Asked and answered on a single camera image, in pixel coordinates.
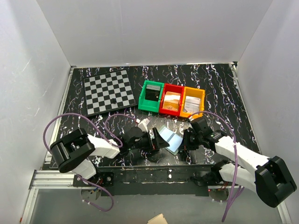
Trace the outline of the mint green card holder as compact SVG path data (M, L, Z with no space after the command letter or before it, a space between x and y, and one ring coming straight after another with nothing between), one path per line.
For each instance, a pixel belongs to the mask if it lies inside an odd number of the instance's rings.
M172 130L166 126L162 126L158 133L160 136L169 144L165 149L173 155L178 153L179 146L182 143L183 138L178 134L174 133Z

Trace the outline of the black VIP credit card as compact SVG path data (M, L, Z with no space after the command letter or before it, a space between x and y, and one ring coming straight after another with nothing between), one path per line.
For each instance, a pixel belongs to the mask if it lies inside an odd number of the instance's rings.
M145 90L145 99L150 101L158 101L160 97L160 90L152 90L146 89Z

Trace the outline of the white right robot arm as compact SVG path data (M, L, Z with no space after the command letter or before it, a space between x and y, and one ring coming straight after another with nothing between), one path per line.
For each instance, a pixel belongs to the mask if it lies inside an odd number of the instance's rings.
M180 151L196 150L199 146L225 156L227 159L216 163L201 179L222 185L236 183L254 193L268 206L275 208L297 190L297 185L285 163L258 154L228 136L222 130L212 130L205 118L191 121L184 130Z

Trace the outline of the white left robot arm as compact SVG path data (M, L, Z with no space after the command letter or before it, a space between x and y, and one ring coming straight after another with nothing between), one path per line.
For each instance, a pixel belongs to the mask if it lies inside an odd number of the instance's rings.
M81 177L90 187L99 183L99 174L95 166L87 158L89 156L101 156L114 159L118 155L126 156L129 150L140 149L146 153L153 153L161 148L169 147L156 128L152 129L154 138L144 128L132 127L127 133L119 135L118 138L123 146L118 148L114 140L106 141L87 134L79 128L52 143L50 152L61 173L74 172Z

